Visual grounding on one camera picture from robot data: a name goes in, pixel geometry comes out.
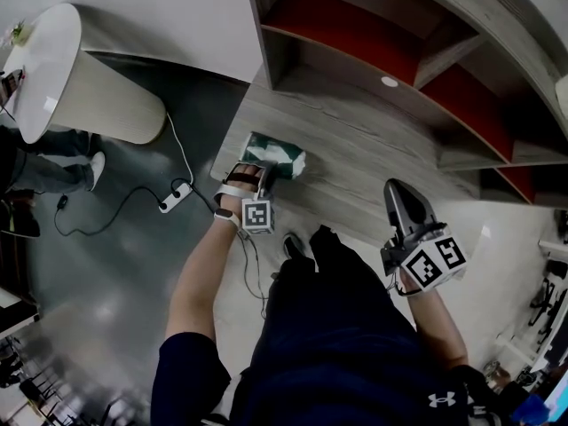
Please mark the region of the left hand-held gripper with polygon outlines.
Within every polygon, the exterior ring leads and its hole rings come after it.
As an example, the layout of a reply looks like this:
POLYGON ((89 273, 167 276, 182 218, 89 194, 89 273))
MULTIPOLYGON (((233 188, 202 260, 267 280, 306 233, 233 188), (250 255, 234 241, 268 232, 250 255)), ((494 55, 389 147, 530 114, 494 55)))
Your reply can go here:
POLYGON ((253 185, 256 190, 242 200, 242 229, 249 235, 274 233, 275 216, 272 206, 272 186, 275 181, 273 162, 252 163, 257 168, 255 175, 246 175, 242 182, 253 185))

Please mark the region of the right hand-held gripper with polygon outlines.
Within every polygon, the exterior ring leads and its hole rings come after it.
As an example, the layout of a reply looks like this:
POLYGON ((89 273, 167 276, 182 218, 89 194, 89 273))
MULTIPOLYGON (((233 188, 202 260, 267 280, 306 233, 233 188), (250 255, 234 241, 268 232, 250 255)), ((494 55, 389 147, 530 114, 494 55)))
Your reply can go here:
POLYGON ((386 276, 399 294, 421 294, 463 272, 467 253, 446 223, 438 222, 428 199, 391 178, 383 188, 395 236, 381 249, 386 276))

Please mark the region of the person's left hand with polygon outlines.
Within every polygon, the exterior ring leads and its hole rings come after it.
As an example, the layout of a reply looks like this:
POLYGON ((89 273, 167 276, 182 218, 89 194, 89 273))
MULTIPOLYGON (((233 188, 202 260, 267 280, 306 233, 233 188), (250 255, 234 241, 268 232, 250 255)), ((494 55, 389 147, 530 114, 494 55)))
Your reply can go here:
POLYGON ((214 202, 221 205, 224 196, 251 201, 263 199, 267 195, 269 173, 270 168, 265 162, 236 162, 217 189, 214 202))

